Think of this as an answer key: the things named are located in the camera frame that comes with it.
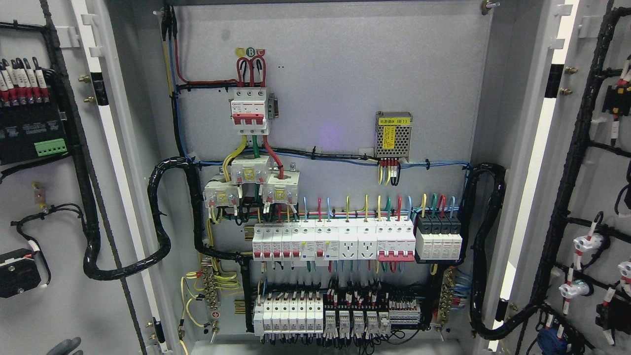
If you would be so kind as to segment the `dark grey robot left hand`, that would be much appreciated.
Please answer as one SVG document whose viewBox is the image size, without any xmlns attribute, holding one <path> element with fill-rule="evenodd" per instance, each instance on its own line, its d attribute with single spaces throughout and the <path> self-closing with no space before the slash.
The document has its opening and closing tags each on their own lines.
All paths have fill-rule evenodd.
<svg viewBox="0 0 631 355">
<path fill-rule="evenodd" d="M 81 337 L 65 339 L 48 350 L 46 355 L 83 355 L 83 350 L 79 349 L 81 341 Z"/>
</svg>

